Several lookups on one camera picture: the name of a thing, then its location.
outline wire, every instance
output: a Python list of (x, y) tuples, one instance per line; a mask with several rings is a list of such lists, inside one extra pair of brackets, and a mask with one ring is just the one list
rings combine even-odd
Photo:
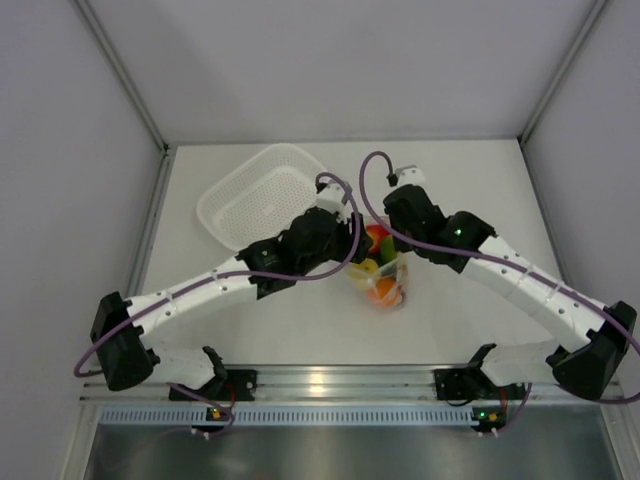
[(532, 388), (533, 388), (533, 384), (532, 383), (527, 385), (527, 389), (524, 392), (524, 397), (522, 398), (522, 402), (520, 402), (520, 405), (518, 405), (518, 408), (516, 409), (516, 411), (513, 412), (513, 415), (511, 415), (511, 417), (507, 420), (507, 423), (505, 423), (504, 427), (499, 429), (498, 432), (504, 433), (506, 430), (511, 428), (513, 426), (513, 424), (515, 423), (515, 421), (518, 419), (518, 417), (520, 415), (522, 415), (522, 411), (524, 410), (524, 406), (527, 404), (527, 402), (529, 401), (529, 397), (531, 396), (531, 389)]
[(500, 406), (502, 407), (502, 413), (507, 414), (507, 408), (509, 406), (509, 400), (507, 399), (507, 391), (505, 388), (500, 389)]
[(471, 402), (473, 402), (473, 398), (460, 403), (451, 403), (449, 400), (445, 400), (445, 402), (447, 402), (447, 404), (451, 407), (464, 407), (465, 405), (469, 405)]
[(234, 415), (234, 413), (232, 411), (233, 403), (235, 402), (235, 394), (233, 393), (233, 390), (232, 390), (232, 405), (231, 405), (231, 407), (227, 408), (227, 407), (223, 407), (218, 402), (216, 402), (214, 400), (210, 400), (208, 398), (205, 398), (205, 397), (203, 397), (202, 395), (200, 395), (200, 394), (198, 394), (196, 392), (192, 392), (188, 388), (183, 387), (182, 385), (178, 385), (177, 383), (167, 383), (167, 385), (169, 385), (174, 390), (182, 393), (183, 395), (186, 395), (187, 397), (190, 397), (192, 400), (195, 400), (196, 402), (206, 403), (207, 405), (209, 405), (209, 406), (215, 408), (216, 410), (224, 413), (225, 416), (229, 417), (229, 423), (224, 425), (220, 430), (218, 430), (216, 432), (209, 433), (210, 437), (219, 437), (221, 435), (224, 435), (225, 433), (227, 433), (227, 431), (235, 423), (236, 416)]
[[(360, 166), (360, 175), (358, 179), (359, 185), (360, 185), (360, 196), (362, 197), (362, 202), (364, 203), (364, 206), (369, 212), (369, 214), (374, 218), (374, 220), (382, 228), (384, 228), (391, 235), (414, 247), (423, 248), (423, 249), (431, 250), (434, 252), (447, 253), (450, 255), (460, 255), (463, 257), (486, 260), (489, 262), (504, 265), (506, 267), (517, 270), (518, 272), (521, 272), (521, 273), (527, 273), (531, 278), (539, 281), (540, 283), (543, 283), (549, 288), (555, 289), (558, 286), (555, 282), (553, 282), (552, 280), (549, 280), (546, 277), (543, 277), (539, 273), (528, 271), (526, 267), (523, 267), (522, 265), (518, 265), (517, 263), (511, 262), (509, 260), (505, 260), (504, 258), (496, 257), (493, 255), (487, 255), (480, 252), (473, 252), (471, 250), (462, 250), (459, 248), (443, 247), (443, 246), (434, 245), (431, 243), (420, 242), (418, 240), (414, 240), (413, 238), (398, 232), (397, 230), (394, 230), (390, 225), (388, 225), (384, 221), (384, 219), (380, 217), (380, 215), (376, 213), (366, 193), (365, 178), (366, 178), (367, 165), (373, 158), (377, 156), (381, 156), (387, 162), (387, 166), (389, 167), (389, 174), (393, 174), (393, 163), (391, 162), (391, 159), (386, 153), (381, 151), (370, 153), (369, 155), (367, 155), (367, 157), (362, 162), (362, 165)], [(566, 295), (567, 297), (571, 298), (575, 302), (578, 302), (583, 306), (587, 307), (589, 310), (593, 311), (594, 313), (602, 317), (605, 321), (609, 322), (625, 338), (625, 340), (629, 342), (629, 344), (633, 347), (636, 353), (640, 355), (640, 343), (635, 338), (633, 338), (633, 335), (631, 335), (631, 333), (629, 333), (629, 331), (622, 324), (620, 324), (620, 322), (618, 322), (615, 318), (613, 318), (611, 315), (609, 315), (607, 312), (605, 312), (601, 308), (598, 308), (598, 306), (595, 305), (593, 302), (587, 300), (586, 298), (583, 298), (576, 292), (564, 286), (561, 286), (558, 289), (558, 291)], [(600, 399), (600, 400), (594, 400), (594, 402), (600, 403), (603, 405), (627, 405), (629, 403), (637, 402), (638, 400), (640, 400), (640, 392), (628, 398)]]
[(225, 386), (231, 390), (231, 406), (229, 410), (233, 411), (233, 407), (236, 405), (236, 389), (233, 388), (233, 383), (227, 383)]
[[(340, 179), (338, 176), (334, 175), (333, 173), (329, 173), (329, 172), (322, 172), (322, 173), (318, 174), (318, 176), (316, 177), (316, 182), (319, 181), (323, 177), (328, 177), (328, 178), (332, 179), (333, 181), (335, 181), (338, 185), (340, 185), (342, 187), (342, 189), (345, 191), (345, 196), (346, 196), (347, 200), (351, 204), (351, 208), (353, 210), (353, 213), (357, 217), (357, 215), (359, 213), (358, 212), (358, 205), (356, 204), (355, 198), (353, 197), (353, 192), (351, 191), (351, 188), (347, 185), (347, 183), (344, 182), (342, 179)], [(361, 235), (360, 222), (354, 222), (354, 238), (353, 238), (353, 245), (351, 245), (351, 250), (349, 250), (349, 253), (347, 254), (345, 259), (339, 265), (337, 265), (336, 267), (334, 267), (331, 270), (329, 270), (327, 272), (324, 272), (324, 273), (319, 273), (319, 274), (316, 274), (316, 275), (300, 276), (300, 275), (286, 275), (286, 274), (283, 274), (283, 273), (258, 272), (258, 271), (253, 271), (253, 270), (242, 270), (242, 271), (235, 271), (235, 272), (220, 273), (217, 276), (217, 278), (224, 279), (224, 278), (230, 278), (230, 277), (253, 276), (253, 277), (273, 278), (273, 279), (276, 279), (276, 280), (288, 280), (288, 281), (294, 281), (294, 282), (311, 282), (311, 281), (315, 281), (315, 280), (323, 280), (325, 278), (330, 277), (331, 275), (333, 275), (335, 273), (338, 273), (340, 270), (342, 270), (351, 261), (351, 259), (356, 254), (356, 250), (358, 249), (358, 244), (360, 243), (360, 235)], [(209, 278), (205, 278), (205, 279), (199, 280), (197, 282), (194, 282), (191, 285), (187, 285), (186, 287), (182, 288), (181, 290), (175, 292), (173, 294), (173, 298), (174, 299), (180, 298), (183, 295), (186, 295), (187, 293), (192, 292), (193, 290), (195, 290), (197, 288), (200, 288), (202, 286), (208, 285), (208, 284), (213, 283), (215, 281), (216, 281), (216, 278), (209, 277)], [(81, 369), (82, 369), (82, 367), (84, 367), (84, 364), (87, 362), (87, 360), (89, 360), (89, 358), (94, 353), (96, 353), (105, 343), (107, 343), (109, 340), (111, 340), (114, 336), (116, 336), (118, 333), (120, 333), (123, 329), (127, 328), (129, 325), (133, 324), (135, 321), (139, 320), (140, 318), (144, 317), (145, 315), (148, 315), (151, 312), (154, 312), (154, 311), (158, 310), (159, 308), (163, 307), (167, 303), (169, 303), (169, 299), (168, 298), (163, 298), (161, 300), (158, 300), (157, 302), (153, 303), (152, 305), (148, 306), (147, 308), (145, 308), (145, 309), (139, 311), (138, 313), (136, 313), (135, 315), (131, 316), (130, 318), (128, 318), (124, 322), (118, 324), (116, 327), (114, 327), (113, 329), (109, 330), (105, 335), (100, 337), (96, 341), (96, 343), (94, 343), (93, 345), (91, 345), (91, 347), (89, 347), (87, 349), (87, 351), (80, 357), (80, 360), (78, 360), (78, 362), (75, 364), (75, 366), (73, 367), (74, 376), (76, 376), (77, 378), (87, 378), (87, 377), (93, 377), (93, 376), (96, 376), (96, 375), (100, 375), (102, 373), (101, 370), (92, 370), (92, 371), (88, 371), (88, 372), (82, 372)]]

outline metal frame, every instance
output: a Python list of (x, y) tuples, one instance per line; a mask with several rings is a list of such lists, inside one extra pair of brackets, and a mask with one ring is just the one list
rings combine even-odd
[(113, 46), (113, 42), (109, 39), (106, 30), (102, 26), (102, 23), (98, 19), (95, 10), (88, 2), (88, 0), (70, 0), (72, 6), (75, 8), (80, 19), (85, 24), (89, 33), (93, 36), (96, 45), (104, 55), (107, 64), (111, 67), (118, 83), (122, 87), (123, 92), (127, 96), (127, 99), (131, 103), (131, 106), (140, 116), (140, 120), (146, 127), (149, 135), (153, 139), (154, 143), (161, 152), (167, 150), (167, 144), (162, 138), (162, 134), (153, 120), (153, 117), (149, 113), (149, 109), (142, 99), (142, 95), (136, 87), (136, 84), (131, 79), (129, 71), (124, 65), (124, 62), (120, 59), (118, 52)]
[(556, 68), (555, 73), (549, 80), (549, 83), (547, 83), (547, 86), (545, 87), (543, 94), (538, 101), (538, 104), (536, 105), (533, 113), (527, 120), (527, 123), (522, 130), (522, 134), (518, 137), (520, 145), (524, 146), (531, 138), (533, 131), (538, 126), (538, 123), (542, 118), (542, 115), (547, 111), (551, 100), (555, 97), (558, 89), (562, 85), (563, 80), (571, 71), (575, 60), (578, 58), (578, 55), (584, 48), (587, 40), (591, 37), (595, 26), (604, 15), (610, 3), (610, 0), (594, 0), (591, 4), (591, 8), (580, 24), (578, 32), (573, 38), (573, 41), (569, 45), (566, 53), (563, 55), (562, 60)]
[[(433, 371), (456, 365), (352, 365), (289, 366), (230, 365), (228, 368), (258, 372), (257, 403), (278, 405), (421, 404), (440, 405)], [(143, 384), (125, 392), (110, 391), (104, 381), (90, 380), (84, 385), (85, 404), (169, 403), (165, 384)], [(621, 397), (617, 381), (605, 391), (607, 397)], [(535, 405), (585, 405), (586, 400), (571, 396), (554, 385), (535, 385), (530, 398)], [(474, 405), (498, 405), (497, 401), (478, 401)]]
[(629, 407), (604, 406), (601, 410), (622, 478), (637, 479), (640, 474), (640, 438)]
[(99, 405), (80, 405), (76, 429), (58, 476), (60, 480), (84, 478), (101, 414), (102, 407)]
[(153, 185), (149, 204), (145, 211), (142, 232), (138, 239), (135, 257), (125, 289), (125, 295), (128, 297), (137, 295), (142, 290), (142, 284), (144, 283), (144, 278), (147, 273), (149, 258), (151, 257), (151, 250), (153, 248), (153, 240), (155, 239), (158, 229), (160, 212), (162, 211), (164, 198), (169, 188), (169, 179), (175, 158), (176, 150), (174, 148), (168, 148), (160, 159), (160, 167)]

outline red apple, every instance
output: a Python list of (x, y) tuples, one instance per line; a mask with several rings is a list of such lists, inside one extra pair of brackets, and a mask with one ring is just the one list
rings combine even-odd
[(380, 244), (382, 243), (382, 240), (389, 236), (389, 232), (380, 225), (369, 225), (367, 227), (367, 235), (369, 235), (373, 240), (373, 246), (369, 249), (369, 253), (378, 253), (380, 251)]

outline metal edge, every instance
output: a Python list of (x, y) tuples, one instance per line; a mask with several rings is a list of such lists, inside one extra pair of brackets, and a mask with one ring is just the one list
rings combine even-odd
[(101, 415), (100, 405), (80, 405), (76, 417), (76, 429), (69, 440), (67, 454), (58, 475), (60, 480), (84, 478)]
[(640, 478), (640, 438), (627, 405), (603, 406), (602, 417), (624, 480)]
[(140, 94), (138, 87), (136, 87), (135, 83), (133, 82), (133, 79), (129, 74), (127, 68), (125, 67), (124, 62), (113, 46), (113, 42), (110, 40), (104, 26), (98, 19), (94, 8), (91, 6), (88, 0), (69, 1), (80, 16), (82, 22), (89, 30), (89, 33), (93, 36), (96, 45), (104, 55), (107, 63), (111, 67), (111, 70), (115, 74), (118, 83), (120, 83), (120, 86), (122, 87), (122, 90), (127, 96), (129, 102), (140, 116), (142, 123), (151, 135), (154, 143), (160, 151), (166, 151), (167, 144), (162, 137), (162, 133), (158, 129), (158, 126), (153, 120), (153, 117), (149, 113), (149, 109), (142, 99), (142, 95)]
[(522, 145), (525, 145), (531, 138), (531, 135), (546, 112), (551, 100), (567, 77), (567, 74), (573, 67), (575, 60), (578, 58), (580, 52), (587, 43), (587, 40), (591, 37), (596, 25), (603, 17), (605, 10), (610, 3), (610, 0), (594, 0), (591, 4), (589, 11), (586, 13), (584, 20), (580, 24), (569, 48), (562, 56), (558, 67), (554, 70), (553, 76), (547, 83), (540, 100), (538, 100), (533, 113), (526, 121), (525, 126), (522, 129), (522, 133), (518, 137)]
[(162, 156), (160, 167), (145, 211), (142, 232), (135, 250), (135, 256), (125, 290), (127, 297), (139, 294), (149, 266), (149, 258), (153, 249), (153, 241), (158, 230), (160, 213), (169, 188), (169, 179), (175, 161), (176, 150), (169, 150)]
[(487, 135), (399, 135), (388, 136), (380, 135), (352, 135), (348, 137), (333, 137), (333, 138), (290, 138), (290, 137), (278, 137), (278, 138), (260, 138), (255, 140), (247, 140), (242, 138), (228, 138), (222, 140), (176, 140), (169, 142), (169, 146), (176, 147), (202, 147), (212, 145), (270, 145), (273, 143), (364, 143), (364, 142), (424, 142), (424, 141), (484, 141), (484, 140), (513, 140), (517, 137), (516, 133), (504, 133), (504, 134), (487, 134)]
[[(398, 366), (253, 366), (258, 371), (258, 403), (277, 404), (353, 404), (421, 403), (442, 404), (437, 400), (433, 370), (446, 365)], [(88, 381), (84, 403), (164, 403), (168, 402), (164, 384), (143, 384), (126, 392), (112, 392), (103, 381)], [(616, 382), (607, 387), (605, 397), (620, 398)], [(531, 403), (536, 405), (589, 404), (555, 385), (535, 385)]]

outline white plastic basket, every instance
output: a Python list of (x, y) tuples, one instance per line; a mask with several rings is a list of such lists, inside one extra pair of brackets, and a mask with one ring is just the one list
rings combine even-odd
[(295, 145), (271, 145), (205, 192), (196, 212), (225, 247), (238, 251), (277, 235), (316, 200), (315, 177), (326, 171)]

